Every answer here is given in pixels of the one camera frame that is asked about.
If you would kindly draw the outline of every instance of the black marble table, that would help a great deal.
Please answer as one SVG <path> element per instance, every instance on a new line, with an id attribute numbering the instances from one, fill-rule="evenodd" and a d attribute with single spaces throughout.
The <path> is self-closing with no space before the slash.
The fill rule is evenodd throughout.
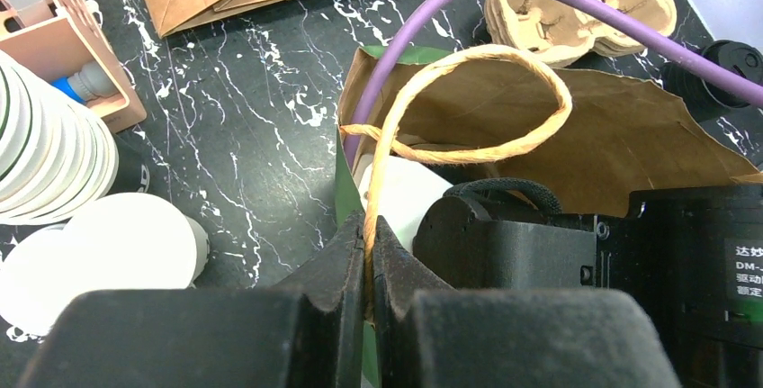
<path id="1" fill-rule="evenodd" d="M 148 110 L 119 137 L 150 160 L 150 192 L 211 236 L 198 287 L 279 281 L 336 230 L 333 208 L 337 99 L 358 44 L 386 44 L 424 0 L 291 0 L 159 39 L 143 0 L 96 0 L 103 31 Z M 483 0 L 457 0 L 415 44 L 459 50 L 489 41 Z M 687 0 L 676 0 L 673 38 L 711 41 Z M 651 77 L 665 59 L 646 51 L 575 67 Z M 705 125 L 750 158 L 760 153 L 761 112 Z M 0 227 L 0 251 L 32 232 Z M 0 385 L 11 386 L 41 339 L 0 321 Z"/>

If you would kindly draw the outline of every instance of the open paper bag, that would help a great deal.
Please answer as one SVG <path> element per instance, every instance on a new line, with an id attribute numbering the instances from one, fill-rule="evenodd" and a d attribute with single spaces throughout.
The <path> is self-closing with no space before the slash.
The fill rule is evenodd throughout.
<path id="1" fill-rule="evenodd" d="M 349 123 L 382 52 L 367 49 L 355 53 L 350 67 L 339 100 L 340 125 Z M 407 50 L 367 123 L 380 128 L 398 91 L 425 64 L 447 54 Z M 627 214 L 632 191 L 761 181 L 746 158 L 708 136 L 680 98 L 653 82 L 594 70 L 556 73 L 572 96 L 566 123 L 526 155 L 467 166 L 472 178 L 530 179 L 551 188 L 567 213 L 620 217 Z M 526 135 L 558 107 L 552 91 L 525 68 L 501 59 L 469 60 L 418 94 L 397 140 L 426 149 L 492 147 Z M 355 160 L 374 147 L 374 140 L 363 137 Z M 348 167 L 341 144 L 337 157 L 337 216 L 343 221 L 361 204 L 350 173 L 356 161 Z"/>

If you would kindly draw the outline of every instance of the black cup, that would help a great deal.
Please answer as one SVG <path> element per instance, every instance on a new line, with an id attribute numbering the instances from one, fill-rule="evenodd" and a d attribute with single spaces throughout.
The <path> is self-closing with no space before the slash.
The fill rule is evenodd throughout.
<path id="1" fill-rule="evenodd" d="M 143 157 L 119 138 L 114 138 L 119 155 L 117 176 L 109 194 L 145 193 L 148 191 L 150 175 Z"/>
<path id="2" fill-rule="evenodd" d="M 700 54 L 750 82 L 763 85 L 763 56 L 750 45 L 737 41 L 716 41 Z M 662 71 L 665 90 L 680 96 L 697 122 L 710 121 L 749 104 L 721 88 L 706 83 L 670 62 Z"/>

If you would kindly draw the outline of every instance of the tan rope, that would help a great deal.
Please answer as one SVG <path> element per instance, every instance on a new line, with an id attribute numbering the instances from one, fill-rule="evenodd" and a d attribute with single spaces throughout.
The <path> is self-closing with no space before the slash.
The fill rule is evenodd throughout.
<path id="1" fill-rule="evenodd" d="M 552 91 L 559 103 L 559 109 L 538 128 L 525 136 L 491 148 L 459 149 L 454 151 L 432 151 L 412 149 L 395 140 L 400 120 L 408 105 L 416 95 L 431 85 L 439 77 L 455 70 L 464 62 L 477 59 L 498 59 L 515 62 L 537 75 Z M 489 163 L 504 158 L 521 156 L 548 140 L 556 133 L 572 112 L 572 97 L 564 82 L 532 53 L 516 50 L 498 44 L 486 44 L 455 52 L 437 62 L 429 64 L 416 73 L 398 92 L 381 130 L 372 125 L 346 125 L 340 129 L 345 134 L 369 136 L 377 140 L 373 154 L 371 183 L 368 189 L 368 205 L 364 222 L 366 297 L 371 297 L 373 287 L 373 244 L 376 239 L 376 222 L 379 216 L 379 199 L 382 191 L 384 173 L 393 149 L 401 157 L 427 164 L 467 164 Z"/>

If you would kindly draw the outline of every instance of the white round lid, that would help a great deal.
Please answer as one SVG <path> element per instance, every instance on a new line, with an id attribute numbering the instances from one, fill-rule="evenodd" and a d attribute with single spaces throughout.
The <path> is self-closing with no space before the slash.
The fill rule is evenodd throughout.
<path id="1" fill-rule="evenodd" d="M 38 230 L 0 266 L 0 317 L 28 334 L 48 334 L 59 314 L 84 289 L 80 253 L 61 230 Z"/>
<path id="2" fill-rule="evenodd" d="M 64 228 L 89 248 L 93 289 L 184 289 L 196 268 L 191 225 L 151 194 L 112 194 L 78 210 Z"/>

